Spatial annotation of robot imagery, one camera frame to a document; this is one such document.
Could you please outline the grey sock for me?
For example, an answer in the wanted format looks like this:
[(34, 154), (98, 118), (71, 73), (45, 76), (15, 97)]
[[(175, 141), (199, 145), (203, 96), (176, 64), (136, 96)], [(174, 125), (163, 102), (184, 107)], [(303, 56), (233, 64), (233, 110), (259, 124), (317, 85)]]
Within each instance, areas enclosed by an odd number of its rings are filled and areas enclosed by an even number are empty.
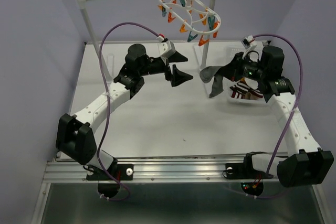
[(199, 73), (203, 83), (207, 84), (212, 82), (211, 91), (208, 95), (209, 98), (214, 98), (224, 91), (221, 68), (221, 66), (208, 66)]

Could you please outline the white clip hanger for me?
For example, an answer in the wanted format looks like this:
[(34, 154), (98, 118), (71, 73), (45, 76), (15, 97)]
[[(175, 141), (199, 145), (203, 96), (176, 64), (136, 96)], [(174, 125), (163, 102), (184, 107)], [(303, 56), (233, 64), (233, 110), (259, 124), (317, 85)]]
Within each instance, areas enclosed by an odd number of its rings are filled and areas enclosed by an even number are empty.
[(188, 34), (187, 42), (197, 41), (203, 46), (217, 38), (220, 16), (200, 0), (158, 0), (159, 9), (167, 22), (178, 21), (180, 33)]

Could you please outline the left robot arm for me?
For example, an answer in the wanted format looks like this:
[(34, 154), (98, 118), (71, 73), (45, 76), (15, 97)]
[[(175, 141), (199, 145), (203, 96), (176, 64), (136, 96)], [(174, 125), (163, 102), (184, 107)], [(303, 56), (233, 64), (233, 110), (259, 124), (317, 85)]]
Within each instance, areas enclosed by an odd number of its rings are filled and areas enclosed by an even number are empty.
[(114, 80), (107, 84), (107, 90), (74, 115), (64, 114), (59, 119), (57, 150), (81, 165), (98, 168), (104, 178), (113, 178), (117, 172), (117, 161), (102, 150), (101, 144), (97, 144), (96, 130), (103, 122), (109, 122), (112, 112), (140, 91), (144, 76), (162, 73), (172, 87), (192, 80), (192, 75), (178, 70), (176, 66), (178, 62), (187, 61), (168, 40), (159, 44), (158, 57), (148, 56), (142, 44), (131, 45), (125, 63)]

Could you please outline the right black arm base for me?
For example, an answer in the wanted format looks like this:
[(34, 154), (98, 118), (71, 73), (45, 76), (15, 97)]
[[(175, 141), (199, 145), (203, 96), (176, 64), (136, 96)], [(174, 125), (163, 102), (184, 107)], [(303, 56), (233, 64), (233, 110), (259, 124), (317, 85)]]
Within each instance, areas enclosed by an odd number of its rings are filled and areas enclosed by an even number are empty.
[(245, 166), (243, 163), (225, 163), (222, 175), (226, 179), (272, 179), (273, 175)]

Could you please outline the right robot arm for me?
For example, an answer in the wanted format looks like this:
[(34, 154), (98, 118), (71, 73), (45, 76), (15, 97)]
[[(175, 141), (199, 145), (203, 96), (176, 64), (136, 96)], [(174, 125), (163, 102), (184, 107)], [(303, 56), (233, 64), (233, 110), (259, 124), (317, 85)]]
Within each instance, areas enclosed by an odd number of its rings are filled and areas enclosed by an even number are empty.
[(281, 48), (266, 46), (257, 61), (240, 52), (219, 69), (220, 76), (230, 81), (241, 78), (257, 81), (258, 90), (282, 128), (280, 136), (287, 147), (287, 158), (277, 157), (275, 153), (247, 153), (241, 170), (248, 177), (259, 173), (265, 178), (276, 177), (284, 187), (321, 184), (334, 157), (311, 135), (298, 109), (299, 96), (290, 80), (282, 76), (284, 59)]

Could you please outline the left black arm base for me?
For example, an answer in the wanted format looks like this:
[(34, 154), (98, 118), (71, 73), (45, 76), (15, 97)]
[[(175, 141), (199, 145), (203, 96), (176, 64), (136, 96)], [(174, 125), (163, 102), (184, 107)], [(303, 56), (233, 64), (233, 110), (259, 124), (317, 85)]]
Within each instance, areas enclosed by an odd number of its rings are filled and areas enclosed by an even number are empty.
[[(82, 168), (87, 172), (86, 180), (88, 181), (111, 180), (106, 172), (95, 166), (84, 165)], [(118, 181), (130, 181), (133, 179), (134, 165), (114, 164), (110, 168), (108, 168), (108, 173)]]

